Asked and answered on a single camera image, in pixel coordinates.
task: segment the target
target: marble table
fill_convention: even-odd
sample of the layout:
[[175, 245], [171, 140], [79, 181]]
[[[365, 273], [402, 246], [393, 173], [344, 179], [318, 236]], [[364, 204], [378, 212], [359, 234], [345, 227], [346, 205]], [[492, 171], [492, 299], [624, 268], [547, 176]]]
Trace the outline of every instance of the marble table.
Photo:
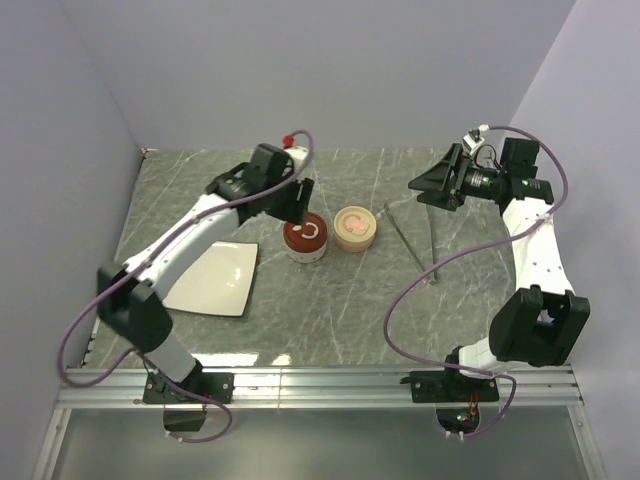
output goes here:
[[[425, 265], [430, 261], [427, 211], [407, 182], [444, 149], [319, 150], [308, 176], [316, 181], [310, 210], [331, 224], [344, 206], [360, 205], [378, 219], [372, 247], [346, 253], [333, 242], [321, 261], [302, 265], [284, 250], [282, 223], [261, 216], [225, 240], [259, 243], [259, 266], [244, 317], [173, 311], [174, 331], [205, 365], [407, 363], [386, 345], [382, 318], [392, 298], [418, 271], [383, 213], [392, 212]], [[142, 164], [117, 259], [145, 248], [177, 221], [217, 174], [247, 161], [250, 150], [150, 151]], [[457, 212], [430, 208], [436, 257], [506, 235], [497, 207], [467, 199]], [[444, 359], [473, 343], [514, 289], [510, 247], [483, 251], [444, 267], [435, 285], [420, 284], [400, 303], [391, 336], [402, 348]], [[104, 368], [126, 348], [106, 326], [88, 366]], [[138, 367], [129, 358], [123, 367]]]

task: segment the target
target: white wall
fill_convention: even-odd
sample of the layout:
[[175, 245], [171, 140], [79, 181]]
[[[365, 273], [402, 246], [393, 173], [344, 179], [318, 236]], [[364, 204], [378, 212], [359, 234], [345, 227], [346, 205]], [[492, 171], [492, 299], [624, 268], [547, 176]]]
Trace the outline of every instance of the white wall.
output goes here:
[[58, 392], [56, 344], [113, 256], [139, 157], [59, 3], [0, 2], [3, 479], [31, 476]]
[[568, 171], [558, 242], [592, 309], [571, 361], [610, 477], [625, 480], [640, 472], [638, 18], [637, 0], [578, 0], [512, 122]]
[[140, 145], [447, 145], [510, 119], [575, 0], [62, 0]]

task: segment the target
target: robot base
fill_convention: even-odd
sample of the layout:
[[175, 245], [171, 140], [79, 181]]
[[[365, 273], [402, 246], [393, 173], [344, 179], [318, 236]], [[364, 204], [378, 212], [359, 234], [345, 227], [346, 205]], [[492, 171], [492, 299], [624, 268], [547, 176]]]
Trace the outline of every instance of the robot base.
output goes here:
[[[198, 392], [204, 397], [217, 400], [220, 403], [231, 403], [233, 396], [232, 373], [202, 373], [197, 376]], [[188, 397], [176, 393], [162, 378], [149, 373], [142, 396], [142, 402], [147, 405], [176, 405], [199, 403]], [[206, 409], [202, 410], [165, 410], [162, 422], [168, 432], [198, 432], [204, 425]]]
[[[459, 363], [456, 347], [447, 355], [447, 363]], [[472, 395], [479, 402], [497, 402], [500, 399], [498, 385], [494, 379], [470, 378], [459, 370], [445, 368], [440, 371], [414, 371], [400, 380], [411, 386], [413, 403], [468, 403]]]

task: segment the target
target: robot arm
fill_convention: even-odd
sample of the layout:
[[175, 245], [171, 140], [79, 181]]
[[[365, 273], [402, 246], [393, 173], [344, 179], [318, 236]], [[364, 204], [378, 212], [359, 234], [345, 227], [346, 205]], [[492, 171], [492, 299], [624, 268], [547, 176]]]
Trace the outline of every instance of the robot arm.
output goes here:
[[[589, 317], [589, 302], [575, 296], [560, 261], [553, 218], [547, 214], [553, 205], [551, 186], [535, 178], [539, 143], [507, 138], [500, 168], [482, 168], [474, 156], [488, 129], [469, 132], [409, 188], [422, 192], [419, 202], [450, 211], [462, 206], [467, 195], [493, 200], [510, 236], [545, 221], [512, 243], [516, 292], [494, 317], [488, 337], [454, 349], [446, 361], [493, 373], [526, 364], [562, 365]], [[452, 374], [486, 378], [466, 370]]]
[[[110, 262], [103, 265], [98, 271], [99, 293], [148, 262], [151, 252], [185, 222], [200, 218], [198, 214], [213, 207], [272, 188], [299, 168], [307, 153], [302, 147], [291, 147], [285, 151], [267, 144], [258, 145], [248, 163], [217, 176], [184, 217], [156, 242], [124, 264]], [[98, 306], [101, 320], [173, 382], [193, 393], [206, 393], [202, 391], [199, 378], [202, 365], [172, 332], [173, 322], [162, 300], [187, 268], [213, 243], [239, 228], [249, 218], [265, 212], [300, 224], [306, 215], [312, 189], [313, 181], [305, 178], [260, 200], [220, 210], [192, 222], [152, 264]]]

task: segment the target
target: square plate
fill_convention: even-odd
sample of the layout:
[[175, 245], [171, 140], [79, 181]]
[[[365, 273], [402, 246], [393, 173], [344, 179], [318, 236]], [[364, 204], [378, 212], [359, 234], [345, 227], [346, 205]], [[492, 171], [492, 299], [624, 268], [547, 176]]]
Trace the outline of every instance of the square plate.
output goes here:
[[257, 260], [257, 243], [216, 242], [182, 274], [163, 303], [183, 312], [241, 317]]

